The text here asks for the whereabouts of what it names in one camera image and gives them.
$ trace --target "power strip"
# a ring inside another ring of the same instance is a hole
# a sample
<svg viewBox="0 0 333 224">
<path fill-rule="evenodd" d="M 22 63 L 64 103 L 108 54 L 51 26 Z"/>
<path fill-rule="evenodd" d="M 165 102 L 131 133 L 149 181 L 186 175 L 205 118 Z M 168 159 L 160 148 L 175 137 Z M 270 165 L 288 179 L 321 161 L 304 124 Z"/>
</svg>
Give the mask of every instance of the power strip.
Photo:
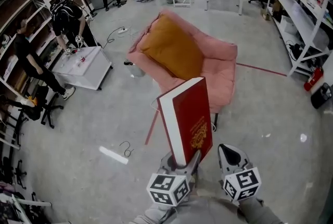
<svg viewBox="0 0 333 224">
<path fill-rule="evenodd" d="M 122 34 L 122 33 L 126 32 L 126 31 L 128 31 L 128 29 L 122 29 L 122 30 L 118 31 L 118 34 Z"/>
</svg>

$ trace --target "sneaker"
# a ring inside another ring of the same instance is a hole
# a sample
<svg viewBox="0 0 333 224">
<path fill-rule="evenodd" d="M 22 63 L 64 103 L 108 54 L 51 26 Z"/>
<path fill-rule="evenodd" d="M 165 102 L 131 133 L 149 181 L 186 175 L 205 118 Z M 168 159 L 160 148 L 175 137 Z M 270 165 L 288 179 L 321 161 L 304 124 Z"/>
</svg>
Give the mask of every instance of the sneaker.
<svg viewBox="0 0 333 224">
<path fill-rule="evenodd" d="M 73 95 L 74 92 L 75 92 L 75 87 L 66 89 L 65 94 L 62 96 L 62 98 L 66 101 L 69 97 Z"/>
</svg>

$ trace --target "red book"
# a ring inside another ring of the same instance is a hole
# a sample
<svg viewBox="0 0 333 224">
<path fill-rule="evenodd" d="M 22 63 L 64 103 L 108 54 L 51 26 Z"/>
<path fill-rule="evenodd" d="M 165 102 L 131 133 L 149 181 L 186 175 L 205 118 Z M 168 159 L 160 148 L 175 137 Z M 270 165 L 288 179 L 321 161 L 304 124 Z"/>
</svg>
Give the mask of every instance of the red book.
<svg viewBox="0 0 333 224">
<path fill-rule="evenodd" d="M 201 160 L 213 145 L 205 78 L 193 78 L 157 98 L 176 164 L 186 166 L 195 152 Z"/>
</svg>

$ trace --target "pink cushion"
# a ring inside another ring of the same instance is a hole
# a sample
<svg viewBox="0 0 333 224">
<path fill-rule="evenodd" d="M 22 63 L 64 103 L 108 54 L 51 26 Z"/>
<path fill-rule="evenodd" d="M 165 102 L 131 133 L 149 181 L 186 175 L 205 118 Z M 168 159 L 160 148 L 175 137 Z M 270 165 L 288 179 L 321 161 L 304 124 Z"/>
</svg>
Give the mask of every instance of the pink cushion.
<svg viewBox="0 0 333 224">
<path fill-rule="evenodd" d="M 201 32 L 174 12 L 163 10 L 159 16 L 161 14 L 167 15 L 177 22 L 186 33 L 192 36 L 202 51 L 205 59 L 201 76 L 206 77 L 210 110 L 212 113 L 218 113 L 223 106 L 231 102 L 234 95 L 237 45 L 220 41 Z M 155 24 L 154 22 L 158 21 L 159 16 L 144 29 L 129 50 L 127 57 L 156 80 L 161 92 L 164 93 L 178 86 L 184 80 L 170 76 L 158 63 L 148 58 L 140 50 L 145 43 L 146 34 L 149 33 L 150 28 Z"/>
</svg>

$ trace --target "red fire extinguisher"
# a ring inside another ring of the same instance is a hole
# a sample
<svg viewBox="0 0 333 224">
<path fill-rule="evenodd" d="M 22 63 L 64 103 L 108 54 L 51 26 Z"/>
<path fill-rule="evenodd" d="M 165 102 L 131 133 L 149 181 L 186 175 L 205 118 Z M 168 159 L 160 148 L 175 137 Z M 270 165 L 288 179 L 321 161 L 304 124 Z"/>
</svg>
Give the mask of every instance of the red fire extinguisher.
<svg viewBox="0 0 333 224">
<path fill-rule="evenodd" d="M 313 85 L 316 84 L 316 82 L 324 75 L 324 71 L 322 68 L 316 68 L 316 70 L 313 72 L 311 77 L 309 77 L 308 81 L 304 84 L 304 89 L 306 91 L 309 91 Z"/>
</svg>

